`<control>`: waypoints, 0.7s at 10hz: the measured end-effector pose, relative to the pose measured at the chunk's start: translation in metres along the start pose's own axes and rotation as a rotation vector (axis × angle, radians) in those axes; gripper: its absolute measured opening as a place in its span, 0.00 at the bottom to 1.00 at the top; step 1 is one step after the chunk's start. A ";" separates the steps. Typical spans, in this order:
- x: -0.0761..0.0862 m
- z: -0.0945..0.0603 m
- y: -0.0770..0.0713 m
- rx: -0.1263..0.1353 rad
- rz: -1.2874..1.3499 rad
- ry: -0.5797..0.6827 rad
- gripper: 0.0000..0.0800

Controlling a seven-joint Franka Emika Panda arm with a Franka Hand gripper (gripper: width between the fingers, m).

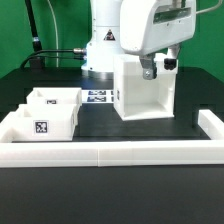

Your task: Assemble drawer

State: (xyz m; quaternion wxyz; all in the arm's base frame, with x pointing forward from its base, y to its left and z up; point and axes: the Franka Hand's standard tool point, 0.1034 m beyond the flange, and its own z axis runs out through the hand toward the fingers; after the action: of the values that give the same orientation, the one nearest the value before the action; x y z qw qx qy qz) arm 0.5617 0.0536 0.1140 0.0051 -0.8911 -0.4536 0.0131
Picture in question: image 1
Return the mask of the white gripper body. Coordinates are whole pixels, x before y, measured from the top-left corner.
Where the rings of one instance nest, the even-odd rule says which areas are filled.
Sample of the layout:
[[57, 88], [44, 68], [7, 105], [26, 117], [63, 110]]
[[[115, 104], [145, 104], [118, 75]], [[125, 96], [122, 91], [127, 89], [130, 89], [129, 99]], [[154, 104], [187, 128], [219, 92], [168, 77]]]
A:
[[196, 0], [123, 0], [120, 44], [144, 56], [192, 38], [195, 24]]

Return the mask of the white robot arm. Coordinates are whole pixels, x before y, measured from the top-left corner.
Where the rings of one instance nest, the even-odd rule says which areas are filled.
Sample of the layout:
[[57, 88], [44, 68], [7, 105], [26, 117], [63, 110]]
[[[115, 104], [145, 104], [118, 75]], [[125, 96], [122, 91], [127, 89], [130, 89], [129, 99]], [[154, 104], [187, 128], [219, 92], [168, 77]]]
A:
[[175, 58], [180, 44], [193, 37], [196, 0], [90, 0], [92, 37], [86, 45], [86, 76], [111, 79], [113, 58], [138, 56], [150, 71], [156, 52]]

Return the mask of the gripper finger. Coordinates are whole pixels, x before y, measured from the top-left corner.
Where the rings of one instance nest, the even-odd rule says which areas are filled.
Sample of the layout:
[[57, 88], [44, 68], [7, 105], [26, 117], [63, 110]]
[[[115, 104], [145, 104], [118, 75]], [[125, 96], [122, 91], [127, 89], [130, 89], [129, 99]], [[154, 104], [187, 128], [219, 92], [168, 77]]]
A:
[[156, 63], [154, 62], [154, 55], [148, 54], [140, 56], [140, 63], [143, 68], [143, 78], [146, 80], [153, 80], [157, 77]]
[[177, 67], [177, 60], [180, 49], [180, 44], [175, 44], [168, 48], [166, 57], [164, 59], [164, 68], [166, 70], [173, 70]]

